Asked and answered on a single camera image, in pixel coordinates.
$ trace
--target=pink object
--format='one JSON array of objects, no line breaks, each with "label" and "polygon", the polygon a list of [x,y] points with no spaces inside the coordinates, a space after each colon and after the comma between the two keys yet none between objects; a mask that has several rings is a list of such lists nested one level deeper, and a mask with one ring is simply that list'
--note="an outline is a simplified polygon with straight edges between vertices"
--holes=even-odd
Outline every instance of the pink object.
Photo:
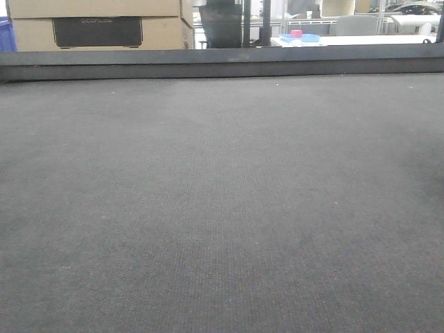
[{"label": "pink object", "polygon": [[299,38],[302,37],[302,30],[292,30],[291,31],[291,36],[293,38]]}]

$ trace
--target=black ledge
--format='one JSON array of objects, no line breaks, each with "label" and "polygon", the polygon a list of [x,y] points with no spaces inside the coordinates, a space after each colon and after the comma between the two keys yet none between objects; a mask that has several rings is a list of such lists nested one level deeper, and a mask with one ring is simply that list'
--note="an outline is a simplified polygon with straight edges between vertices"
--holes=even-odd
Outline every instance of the black ledge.
[{"label": "black ledge", "polygon": [[0,80],[444,72],[444,44],[0,53]]}]

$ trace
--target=blue bin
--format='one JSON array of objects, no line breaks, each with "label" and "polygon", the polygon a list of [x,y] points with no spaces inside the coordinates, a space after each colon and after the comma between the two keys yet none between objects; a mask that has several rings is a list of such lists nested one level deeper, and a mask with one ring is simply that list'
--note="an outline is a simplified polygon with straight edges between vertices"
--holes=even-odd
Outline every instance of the blue bin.
[{"label": "blue bin", "polygon": [[7,17],[0,17],[0,51],[15,52],[14,30]]}]

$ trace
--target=metal pole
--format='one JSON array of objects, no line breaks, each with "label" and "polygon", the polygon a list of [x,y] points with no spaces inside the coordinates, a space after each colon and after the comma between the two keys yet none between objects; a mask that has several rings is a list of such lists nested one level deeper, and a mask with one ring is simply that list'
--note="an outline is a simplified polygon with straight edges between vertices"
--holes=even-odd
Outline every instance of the metal pole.
[{"label": "metal pole", "polygon": [[244,48],[250,47],[251,0],[244,0]]},{"label": "metal pole", "polygon": [[378,27],[377,32],[382,33],[382,30],[384,28],[384,14],[386,13],[386,6],[387,1],[386,0],[379,0],[379,15],[378,15]]},{"label": "metal pole", "polygon": [[264,27],[262,33],[262,44],[271,45],[271,0],[264,0]]},{"label": "metal pole", "polygon": [[444,42],[444,9],[441,13],[441,20],[439,21],[438,33],[436,34],[436,42],[443,43]]}]

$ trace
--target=blue tray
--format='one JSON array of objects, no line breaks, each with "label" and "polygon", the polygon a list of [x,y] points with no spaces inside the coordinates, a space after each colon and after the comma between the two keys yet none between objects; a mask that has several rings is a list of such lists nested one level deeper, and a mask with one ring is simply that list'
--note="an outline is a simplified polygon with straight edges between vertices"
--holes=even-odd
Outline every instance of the blue tray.
[{"label": "blue tray", "polygon": [[294,40],[300,40],[304,43],[318,43],[320,38],[320,36],[312,35],[311,33],[305,33],[302,35],[302,37],[299,38],[292,37],[290,34],[280,35],[280,39],[286,43],[291,43]]}]

